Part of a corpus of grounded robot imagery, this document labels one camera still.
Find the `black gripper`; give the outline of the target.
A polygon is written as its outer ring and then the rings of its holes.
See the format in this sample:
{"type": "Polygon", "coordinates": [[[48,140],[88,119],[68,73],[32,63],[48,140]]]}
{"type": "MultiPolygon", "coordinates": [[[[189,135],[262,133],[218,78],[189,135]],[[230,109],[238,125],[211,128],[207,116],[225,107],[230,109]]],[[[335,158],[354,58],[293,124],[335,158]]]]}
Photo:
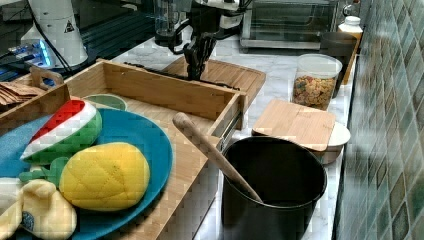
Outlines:
{"type": "Polygon", "coordinates": [[[190,80],[200,80],[205,71],[206,61],[212,54],[216,45],[216,39],[209,33],[192,35],[191,42],[183,47],[183,53],[187,66],[187,74],[190,80]]]}

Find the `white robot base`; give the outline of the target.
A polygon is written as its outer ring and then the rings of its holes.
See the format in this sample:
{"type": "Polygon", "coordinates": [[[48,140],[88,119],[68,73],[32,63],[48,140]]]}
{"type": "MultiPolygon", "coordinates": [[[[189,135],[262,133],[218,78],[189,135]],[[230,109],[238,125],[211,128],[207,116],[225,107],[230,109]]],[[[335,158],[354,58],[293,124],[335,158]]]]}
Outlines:
{"type": "Polygon", "coordinates": [[[42,42],[47,68],[74,67],[88,59],[74,17],[72,0],[27,0],[33,26],[21,43],[42,42]]]}

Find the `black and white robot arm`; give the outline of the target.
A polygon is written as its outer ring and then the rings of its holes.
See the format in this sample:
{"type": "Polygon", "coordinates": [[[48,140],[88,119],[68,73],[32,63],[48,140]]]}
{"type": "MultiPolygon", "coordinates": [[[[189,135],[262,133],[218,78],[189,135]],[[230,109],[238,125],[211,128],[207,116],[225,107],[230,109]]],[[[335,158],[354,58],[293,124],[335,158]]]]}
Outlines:
{"type": "Polygon", "coordinates": [[[186,19],[172,30],[168,49],[183,54],[190,80],[199,80],[218,40],[234,35],[253,0],[176,0],[176,12],[186,19]],[[176,50],[177,35],[187,26],[192,28],[190,42],[176,50]]]}

